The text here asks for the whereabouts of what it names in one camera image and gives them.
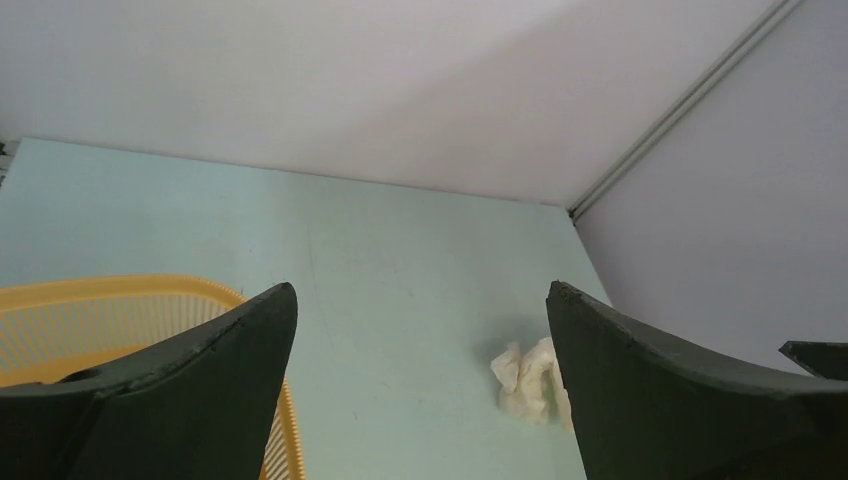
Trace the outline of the translucent cream trash bag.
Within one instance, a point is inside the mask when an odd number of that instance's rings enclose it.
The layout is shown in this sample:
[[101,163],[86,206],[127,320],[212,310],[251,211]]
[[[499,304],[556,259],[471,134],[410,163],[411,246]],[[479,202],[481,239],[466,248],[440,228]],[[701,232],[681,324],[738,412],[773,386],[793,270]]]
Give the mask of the translucent cream trash bag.
[[544,426],[550,423],[554,405],[560,424],[571,433],[575,431],[569,394],[551,337],[542,338],[526,353],[518,342],[508,343],[506,350],[490,362],[490,369],[500,384],[498,404],[504,413]]

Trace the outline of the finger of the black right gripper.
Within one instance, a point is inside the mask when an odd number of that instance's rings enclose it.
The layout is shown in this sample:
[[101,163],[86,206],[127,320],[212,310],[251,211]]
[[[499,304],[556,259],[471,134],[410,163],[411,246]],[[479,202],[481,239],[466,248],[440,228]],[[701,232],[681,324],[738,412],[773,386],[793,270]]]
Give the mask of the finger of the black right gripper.
[[847,380],[847,343],[787,341],[779,351],[813,376]]

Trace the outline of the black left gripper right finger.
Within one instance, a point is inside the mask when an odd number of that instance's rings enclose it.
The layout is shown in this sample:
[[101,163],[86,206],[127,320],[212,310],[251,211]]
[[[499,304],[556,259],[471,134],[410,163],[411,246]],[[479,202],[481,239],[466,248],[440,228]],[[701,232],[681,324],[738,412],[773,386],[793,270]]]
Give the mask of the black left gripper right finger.
[[718,353],[562,281],[546,307],[588,478],[846,477],[847,380]]

